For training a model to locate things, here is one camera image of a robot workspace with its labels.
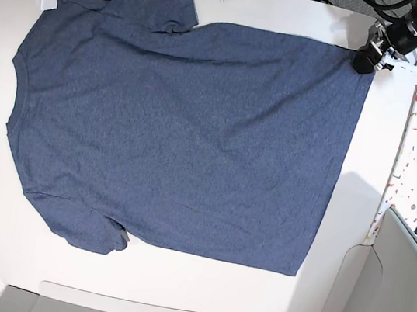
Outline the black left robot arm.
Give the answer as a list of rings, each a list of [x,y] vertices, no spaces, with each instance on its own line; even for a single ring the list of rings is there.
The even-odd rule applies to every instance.
[[[385,5],[365,0],[380,16],[370,27],[367,42],[353,57],[359,74],[401,68],[417,73],[417,0]]]

